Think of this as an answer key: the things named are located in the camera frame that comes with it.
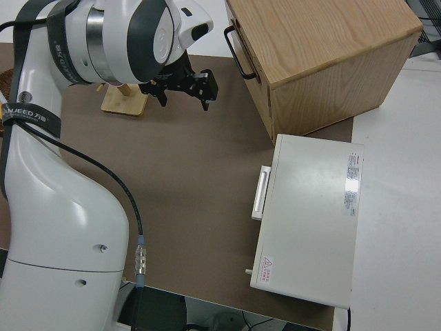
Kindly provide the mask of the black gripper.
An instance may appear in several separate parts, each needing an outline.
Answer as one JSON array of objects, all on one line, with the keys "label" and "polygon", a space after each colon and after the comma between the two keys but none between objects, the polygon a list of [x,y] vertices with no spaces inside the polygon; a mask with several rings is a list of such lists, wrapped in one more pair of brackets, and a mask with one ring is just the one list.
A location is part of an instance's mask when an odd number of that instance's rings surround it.
[{"label": "black gripper", "polygon": [[201,101],[204,111],[217,100],[218,84],[210,69],[193,71],[189,57],[181,57],[165,66],[151,81],[139,85],[143,94],[156,97],[162,107],[167,105],[166,90],[184,92]]}]

